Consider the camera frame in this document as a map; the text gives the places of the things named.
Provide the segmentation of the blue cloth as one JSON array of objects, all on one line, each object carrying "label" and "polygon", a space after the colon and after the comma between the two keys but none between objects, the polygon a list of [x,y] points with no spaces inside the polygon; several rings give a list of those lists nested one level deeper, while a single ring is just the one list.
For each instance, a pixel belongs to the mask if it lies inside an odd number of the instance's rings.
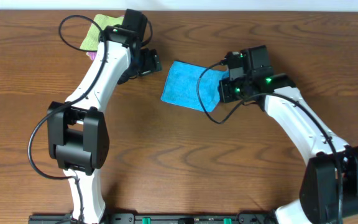
[{"label": "blue cloth", "polygon": [[163,89],[161,100],[185,108],[212,112],[220,101],[219,81],[229,73],[220,70],[208,70],[204,67],[174,61]]}]

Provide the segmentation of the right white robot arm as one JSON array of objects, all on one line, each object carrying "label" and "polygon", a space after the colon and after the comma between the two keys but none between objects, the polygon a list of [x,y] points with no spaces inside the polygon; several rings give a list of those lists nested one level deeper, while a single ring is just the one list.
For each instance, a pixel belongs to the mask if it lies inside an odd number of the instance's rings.
[{"label": "right white robot arm", "polygon": [[228,52],[229,76],[219,82],[223,103],[254,101],[286,132],[306,171],[299,198],[274,212],[276,223],[341,223],[358,215],[358,146],[328,128],[288,75],[276,74],[266,46]]}]

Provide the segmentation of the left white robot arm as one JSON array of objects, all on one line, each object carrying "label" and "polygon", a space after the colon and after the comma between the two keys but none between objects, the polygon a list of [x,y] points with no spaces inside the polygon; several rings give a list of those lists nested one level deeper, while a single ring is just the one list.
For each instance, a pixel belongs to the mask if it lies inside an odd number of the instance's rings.
[{"label": "left white robot arm", "polygon": [[162,69],[156,50],[146,48],[140,11],[127,9],[121,24],[100,28],[96,57],[64,103],[48,108],[48,149],[68,179],[74,203],[71,219],[99,223],[106,204],[100,170],[109,151],[104,112],[117,85]]}]

